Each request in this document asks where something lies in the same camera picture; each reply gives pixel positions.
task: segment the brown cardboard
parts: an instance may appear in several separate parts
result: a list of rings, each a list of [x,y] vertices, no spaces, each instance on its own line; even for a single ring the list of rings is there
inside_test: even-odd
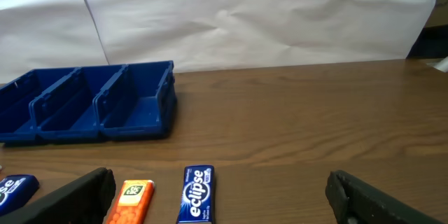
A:
[[[425,27],[448,25],[448,0],[436,0],[435,7]]]

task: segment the blue plastic bin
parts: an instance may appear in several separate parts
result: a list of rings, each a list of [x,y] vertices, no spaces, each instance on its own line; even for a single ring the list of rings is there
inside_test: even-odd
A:
[[[24,143],[36,140],[29,103],[74,68],[36,69],[0,89],[0,142]]]
[[[94,98],[123,65],[75,68],[30,104],[37,134],[50,142],[97,139]]]
[[[174,63],[130,64],[96,97],[99,128],[108,137],[164,135],[171,129]]]

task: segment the wood grain tabletop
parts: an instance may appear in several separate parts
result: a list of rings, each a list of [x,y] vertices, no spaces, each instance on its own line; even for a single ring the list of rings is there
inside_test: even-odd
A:
[[[336,223],[324,190],[343,169],[448,222],[448,75],[390,60],[176,74],[161,140],[0,150],[0,179],[33,174],[33,199],[96,169],[152,179],[145,223],[175,223],[183,168],[216,168],[217,224]]]

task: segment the blue eclipse pack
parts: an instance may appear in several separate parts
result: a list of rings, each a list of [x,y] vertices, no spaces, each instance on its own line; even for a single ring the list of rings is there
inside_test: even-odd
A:
[[[215,223],[214,200],[214,167],[207,164],[186,167],[177,223]]]
[[[39,188],[33,175],[10,175],[0,181],[0,216],[23,207]]]

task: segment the orange candy box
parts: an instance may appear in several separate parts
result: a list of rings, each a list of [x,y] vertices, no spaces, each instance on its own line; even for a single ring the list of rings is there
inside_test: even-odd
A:
[[[126,180],[106,224],[142,224],[153,193],[151,180]]]

